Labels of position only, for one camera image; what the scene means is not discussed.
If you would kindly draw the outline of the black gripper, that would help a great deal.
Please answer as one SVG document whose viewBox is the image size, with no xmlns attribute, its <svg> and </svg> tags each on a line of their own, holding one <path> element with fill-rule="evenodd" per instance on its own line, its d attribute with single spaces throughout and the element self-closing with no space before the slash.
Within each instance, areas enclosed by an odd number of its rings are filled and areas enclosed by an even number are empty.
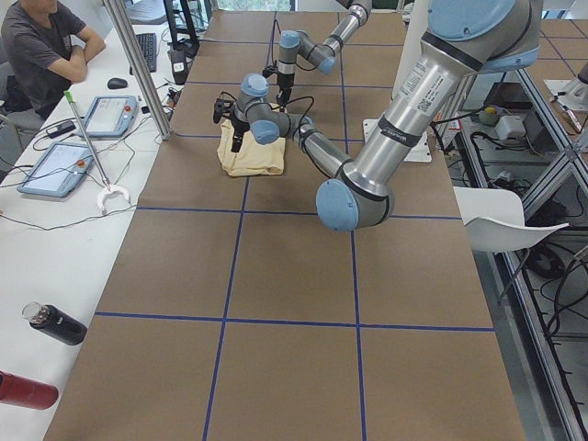
<svg viewBox="0 0 588 441">
<path fill-rule="evenodd" d="M 277 73 L 278 94 L 276 96 L 278 111 L 285 112 L 294 85 L 293 73 Z"/>
<path fill-rule="evenodd" d="M 239 118 L 236 113 L 232 113 L 230 121 L 233 127 L 231 152 L 238 153 L 243 145 L 243 136 L 249 130 L 249 123 Z"/>
</svg>

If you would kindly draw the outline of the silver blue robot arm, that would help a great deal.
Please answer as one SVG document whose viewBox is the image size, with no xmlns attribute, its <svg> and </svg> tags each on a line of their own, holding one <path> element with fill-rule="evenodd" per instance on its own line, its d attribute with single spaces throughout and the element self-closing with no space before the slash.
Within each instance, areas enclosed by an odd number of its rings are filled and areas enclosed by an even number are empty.
<svg viewBox="0 0 588 441">
<path fill-rule="evenodd" d="M 364 26 L 372 10 L 368 0 L 339 1 L 348 9 L 347 15 L 321 44 L 314 42 L 304 30 L 280 32 L 277 59 L 264 69 L 264 77 L 277 75 L 279 109 L 283 111 L 290 100 L 295 83 L 298 58 L 304 59 L 313 69 L 328 74 L 334 67 L 337 55 L 352 35 Z"/>
<path fill-rule="evenodd" d="M 347 16 L 321 44 L 303 31 L 281 34 L 277 65 L 270 70 L 279 86 L 275 104 L 267 101 L 266 78 L 250 73 L 240 94 L 218 100 L 213 114 L 215 120 L 232 124 L 234 152 L 241 149 L 246 133 L 260 144 L 280 138 L 297 143 L 326 176 L 316 194 L 316 209 L 322 223 L 338 232 L 386 220 L 394 204 L 390 178 L 464 77 L 512 71 L 536 61 L 543 8 L 539 1 L 431 2 L 419 58 L 353 158 L 337 150 L 308 116 L 284 111 L 298 59 L 330 72 L 349 38 L 366 24 L 369 1 L 346 6 Z"/>
</svg>

